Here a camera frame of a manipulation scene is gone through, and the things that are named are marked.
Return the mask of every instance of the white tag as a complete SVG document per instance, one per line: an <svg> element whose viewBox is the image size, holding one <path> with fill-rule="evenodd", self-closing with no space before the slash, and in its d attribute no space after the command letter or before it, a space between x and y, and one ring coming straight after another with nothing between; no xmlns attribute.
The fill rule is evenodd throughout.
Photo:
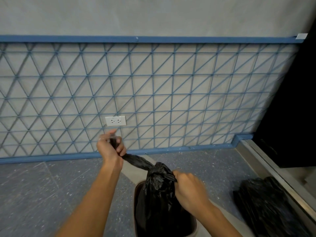
<svg viewBox="0 0 316 237"><path fill-rule="evenodd" d="M298 33L297 37L295 39L304 40L307 37L308 33Z"/></svg>

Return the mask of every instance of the blue baseboard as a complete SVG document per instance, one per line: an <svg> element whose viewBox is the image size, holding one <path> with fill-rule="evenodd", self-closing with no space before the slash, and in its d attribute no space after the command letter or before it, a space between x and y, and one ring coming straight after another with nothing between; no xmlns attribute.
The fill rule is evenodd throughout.
<svg viewBox="0 0 316 237"><path fill-rule="evenodd" d="M155 37L0 35L0 42L66 43L302 43L295 37Z"/></svg>
<svg viewBox="0 0 316 237"><path fill-rule="evenodd" d="M207 149L229 149L229 148L235 148L240 140L248 140L248 139L252 139L252 137L253 135L251 134L242 134L242 135L235 135L232 140L232 143L228 143L228 144L141 149L141 150L130 150L128 151L128 153L133 154L133 155L150 155L150 154L162 154L162 153L171 153L171 152L199 151L199 150L207 150ZM67 160L67 159L89 159L89 158L100 158L100 157L101 156L98 152L62 154L62 155L34 155L34 156L0 158L0 164L42 162L42 161L54 161L54 160Z"/></svg>

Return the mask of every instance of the outlet plate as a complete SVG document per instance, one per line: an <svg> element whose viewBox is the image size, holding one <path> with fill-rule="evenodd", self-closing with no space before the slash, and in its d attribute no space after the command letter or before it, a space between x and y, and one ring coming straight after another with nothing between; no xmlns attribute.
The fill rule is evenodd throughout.
<svg viewBox="0 0 316 237"><path fill-rule="evenodd" d="M126 125L125 116L105 117L107 126Z"/></svg>

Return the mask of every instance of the folded black plastic bag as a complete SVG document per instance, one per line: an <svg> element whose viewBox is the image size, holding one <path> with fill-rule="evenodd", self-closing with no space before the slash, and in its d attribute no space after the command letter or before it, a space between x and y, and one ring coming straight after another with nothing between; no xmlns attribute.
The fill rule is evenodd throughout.
<svg viewBox="0 0 316 237"><path fill-rule="evenodd" d="M110 143L117 148L115 138L111 138ZM174 183L177 180L172 171L163 163L153 165L137 155L125 154L122 158L133 166L148 171L135 211L138 237L190 235L193 232L193 217L182 208L175 196Z"/></svg>
<svg viewBox="0 0 316 237"><path fill-rule="evenodd" d="M256 236L312 236L274 177L244 180L234 201Z"/></svg>

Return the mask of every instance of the speckled gray floor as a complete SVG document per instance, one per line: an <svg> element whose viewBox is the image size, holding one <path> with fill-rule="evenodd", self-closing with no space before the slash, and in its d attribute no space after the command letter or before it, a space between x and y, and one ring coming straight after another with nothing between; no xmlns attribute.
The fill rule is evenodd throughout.
<svg viewBox="0 0 316 237"><path fill-rule="evenodd" d="M231 197L243 179L256 177L234 149L150 155L170 169L192 172L210 198L241 219ZM0 165L0 236L51 236L80 203L101 159ZM134 236L135 185L121 174L105 236Z"/></svg>

